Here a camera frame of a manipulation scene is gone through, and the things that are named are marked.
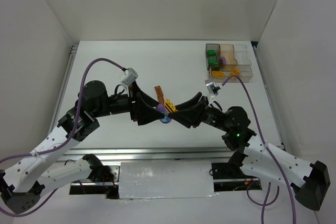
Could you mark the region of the purple paw lego brick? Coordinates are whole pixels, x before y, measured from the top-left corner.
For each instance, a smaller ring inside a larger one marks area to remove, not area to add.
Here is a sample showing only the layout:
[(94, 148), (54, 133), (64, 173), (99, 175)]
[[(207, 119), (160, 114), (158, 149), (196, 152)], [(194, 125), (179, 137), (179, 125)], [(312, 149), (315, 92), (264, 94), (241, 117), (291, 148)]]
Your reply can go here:
[(171, 122), (171, 118), (168, 116), (168, 112), (167, 112), (167, 110), (166, 110), (166, 108), (164, 107), (163, 104), (159, 103), (159, 104), (155, 107), (155, 109), (164, 115), (164, 117), (160, 119), (160, 121), (161, 121), (163, 124), (168, 124), (168, 123)]

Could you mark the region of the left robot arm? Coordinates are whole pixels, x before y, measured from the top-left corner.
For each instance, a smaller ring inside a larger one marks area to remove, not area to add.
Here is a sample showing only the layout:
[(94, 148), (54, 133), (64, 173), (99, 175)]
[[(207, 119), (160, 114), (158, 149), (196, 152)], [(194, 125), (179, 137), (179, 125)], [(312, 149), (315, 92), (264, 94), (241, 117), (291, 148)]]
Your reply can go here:
[(138, 125), (146, 125), (164, 118), (156, 109), (158, 102), (131, 84), (129, 94), (108, 95), (103, 82), (85, 84), (78, 94), (75, 106), (59, 121), (50, 134), (30, 153), (13, 156), (19, 162), (1, 172), (1, 199), (9, 216), (24, 217), (39, 209), (37, 204), (44, 195), (53, 195), (60, 187), (82, 179), (92, 182), (115, 181), (108, 166), (94, 154), (61, 168), (51, 165), (68, 150), (76, 147), (99, 128), (98, 118), (130, 113)]

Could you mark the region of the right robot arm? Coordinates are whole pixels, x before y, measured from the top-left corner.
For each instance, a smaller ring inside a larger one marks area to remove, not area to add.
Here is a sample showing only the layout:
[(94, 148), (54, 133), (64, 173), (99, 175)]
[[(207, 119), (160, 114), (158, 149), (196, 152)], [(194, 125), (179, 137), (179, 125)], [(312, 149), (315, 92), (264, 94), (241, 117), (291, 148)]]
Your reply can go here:
[(249, 129), (250, 120), (243, 108), (233, 106), (222, 112), (198, 93), (177, 105), (169, 117), (187, 128), (205, 123), (224, 131), (222, 139), (234, 151), (229, 162), (240, 172), (289, 187), (300, 204), (313, 211), (320, 210), (330, 186), (327, 166), (320, 161), (305, 161), (263, 141), (259, 133)]

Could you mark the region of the yellow 2x3 lego brick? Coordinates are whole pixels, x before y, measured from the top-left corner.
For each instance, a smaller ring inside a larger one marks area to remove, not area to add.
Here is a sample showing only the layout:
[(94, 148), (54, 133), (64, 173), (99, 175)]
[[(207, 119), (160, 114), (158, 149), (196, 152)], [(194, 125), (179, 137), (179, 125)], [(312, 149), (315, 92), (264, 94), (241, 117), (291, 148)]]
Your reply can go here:
[(234, 69), (233, 71), (230, 72), (229, 74), (231, 78), (236, 78), (240, 75), (240, 71), (238, 69)]

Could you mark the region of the yellow flower lego brick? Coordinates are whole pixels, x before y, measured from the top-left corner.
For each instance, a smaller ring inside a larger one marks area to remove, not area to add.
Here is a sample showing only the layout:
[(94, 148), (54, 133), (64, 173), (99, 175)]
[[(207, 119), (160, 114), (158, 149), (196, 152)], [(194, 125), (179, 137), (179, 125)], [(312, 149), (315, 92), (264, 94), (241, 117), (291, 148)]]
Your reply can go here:
[(224, 76), (225, 76), (224, 72), (212, 71), (212, 77), (214, 77), (214, 78), (223, 78)]

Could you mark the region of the small green lego brick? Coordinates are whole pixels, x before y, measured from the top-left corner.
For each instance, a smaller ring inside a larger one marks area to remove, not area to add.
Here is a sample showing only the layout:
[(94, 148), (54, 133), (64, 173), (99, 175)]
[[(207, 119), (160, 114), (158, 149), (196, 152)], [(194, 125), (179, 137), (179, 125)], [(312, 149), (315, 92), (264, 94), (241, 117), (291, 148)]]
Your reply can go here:
[(215, 50), (207, 50), (206, 52), (208, 57), (215, 57), (216, 56), (216, 51)]

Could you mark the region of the yellow striped lego brick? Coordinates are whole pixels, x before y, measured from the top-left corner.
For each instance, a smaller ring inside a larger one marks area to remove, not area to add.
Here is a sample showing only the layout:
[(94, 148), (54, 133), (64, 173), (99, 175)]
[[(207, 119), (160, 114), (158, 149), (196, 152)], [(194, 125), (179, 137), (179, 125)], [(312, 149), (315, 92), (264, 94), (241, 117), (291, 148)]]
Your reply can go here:
[(164, 107), (167, 110), (168, 113), (174, 113), (177, 111), (177, 108), (173, 105), (173, 103), (170, 101), (170, 99), (166, 99), (164, 101)]

